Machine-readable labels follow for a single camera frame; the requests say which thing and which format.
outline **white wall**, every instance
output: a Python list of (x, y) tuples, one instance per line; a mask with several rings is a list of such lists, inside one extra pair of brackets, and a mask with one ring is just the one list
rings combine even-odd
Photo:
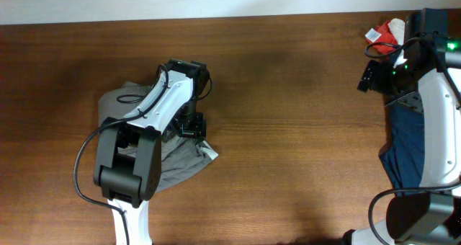
[(0, 24), (461, 8), (461, 0), (0, 0)]

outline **wood grain surface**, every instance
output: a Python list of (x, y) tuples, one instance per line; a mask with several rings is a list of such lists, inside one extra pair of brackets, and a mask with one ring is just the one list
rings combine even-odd
[[(153, 197), (156, 244), (286, 244), (366, 228), (370, 200), (390, 183), (377, 157), (382, 97), (356, 90), (364, 34), (407, 14), (0, 27), (0, 244), (115, 243), (111, 212), (73, 189), (75, 155), (97, 126), (98, 98), (125, 81), (151, 84), (170, 58), (208, 64), (215, 89), (197, 109), (220, 155)], [(453, 35), (460, 14), (449, 13)], [(79, 178), (101, 199), (96, 146)]]

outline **gray cloth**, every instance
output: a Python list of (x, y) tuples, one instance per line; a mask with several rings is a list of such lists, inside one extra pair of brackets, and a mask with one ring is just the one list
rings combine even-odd
[[(104, 94), (98, 102), (99, 124), (101, 125), (107, 117), (120, 119), (138, 105), (138, 103), (121, 104), (117, 102), (118, 96), (122, 94), (145, 95), (148, 90), (149, 86), (139, 86), (127, 82), (121, 89)], [(119, 149), (119, 152), (135, 157), (136, 149), (135, 147), (128, 147)], [(217, 156), (218, 154), (206, 141), (196, 144), (195, 139), (175, 136), (167, 143), (162, 142), (161, 178), (156, 192), (160, 192), (189, 179), (205, 168)]]

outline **green led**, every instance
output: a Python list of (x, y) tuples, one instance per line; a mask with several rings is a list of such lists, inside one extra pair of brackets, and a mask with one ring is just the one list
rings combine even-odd
[(450, 50), (454, 50), (457, 45), (455, 43), (447, 43), (447, 47), (450, 49)]

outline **blue cloth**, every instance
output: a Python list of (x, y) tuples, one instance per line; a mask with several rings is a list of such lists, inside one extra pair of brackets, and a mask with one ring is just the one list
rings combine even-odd
[(392, 146), (380, 159), (394, 188), (418, 187), (424, 169), (424, 116), (400, 104), (390, 108)]

